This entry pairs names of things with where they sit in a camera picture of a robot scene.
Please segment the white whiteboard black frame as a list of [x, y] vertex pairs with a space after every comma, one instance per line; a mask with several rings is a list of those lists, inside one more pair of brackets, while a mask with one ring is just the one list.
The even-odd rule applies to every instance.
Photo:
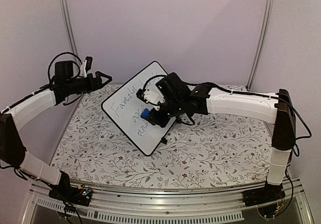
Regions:
[[174, 125], [175, 119], [172, 118], [165, 128], [151, 125], [140, 115], [144, 109], [152, 109], [153, 106], [138, 99], [136, 93], [151, 77], [166, 74], [163, 67], [154, 61], [118, 88], [101, 105], [106, 115], [145, 156], [150, 156], [155, 151]]

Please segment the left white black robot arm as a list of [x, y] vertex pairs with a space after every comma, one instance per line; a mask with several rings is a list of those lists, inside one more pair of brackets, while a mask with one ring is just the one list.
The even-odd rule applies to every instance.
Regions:
[[1, 160], [7, 167], [21, 171], [55, 187], [55, 193], [70, 201], [75, 193], [67, 173], [45, 163], [24, 145], [21, 131], [43, 112], [58, 106], [71, 95], [102, 89], [112, 77], [97, 71], [82, 76], [55, 75], [49, 83], [1, 112]]

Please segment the blue whiteboard eraser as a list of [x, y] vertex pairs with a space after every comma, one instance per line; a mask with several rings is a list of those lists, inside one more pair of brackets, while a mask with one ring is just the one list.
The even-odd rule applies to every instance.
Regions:
[[149, 113], [150, 113], [149, 109], [145, 108], [145, 109], [142, 111], [142, 113], [140, 114], [140, 117], [141, 117], [142, 119], [148, 120], [148, 118], [149, 118]]

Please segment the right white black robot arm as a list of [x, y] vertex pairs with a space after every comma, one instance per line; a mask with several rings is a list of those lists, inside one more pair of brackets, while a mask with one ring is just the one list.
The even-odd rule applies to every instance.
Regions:
[[299, 137], [296, 136], [298, 112], [292, 105], [289, 93], [280, 89], [278, 93], [254, 93], [232, 91], [213, 83], [202, 83], [190, 89], [184, 82], [156, 84], [159, 93], [143, 93], [145, 102], [152, 109], [145, 109], [141, 118], [153, 126], [165, 128], [172, 118], [186, 114], [189, 119], [194, 114], [229, 114], [249, 117], [274, 125], [272, 154], [266, 179], [266, 186], [260, 189], [259, 197], [270, 202], [279, 193], [286, 168]]

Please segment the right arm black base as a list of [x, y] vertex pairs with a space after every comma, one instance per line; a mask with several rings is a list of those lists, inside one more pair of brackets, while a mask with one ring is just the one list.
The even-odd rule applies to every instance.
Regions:
[[242, 195], [246, 207], [262, 205], [257, 210], [265, 219], [276, 217], [284, 207], [285, 192], [282, 184], [271, 185], [266, 182], [263, 187], [243, 191]]

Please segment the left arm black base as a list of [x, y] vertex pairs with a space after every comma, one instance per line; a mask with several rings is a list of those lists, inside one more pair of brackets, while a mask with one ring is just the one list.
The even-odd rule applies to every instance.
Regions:
[[61, 171], [61, 178], [58, 185], [49, 184], [49, 197], [67, 203], [89, 206], [92, 198], [92, 188], [81, 184], [74, 187], [70, 184], [70, 177], [67, 173]]

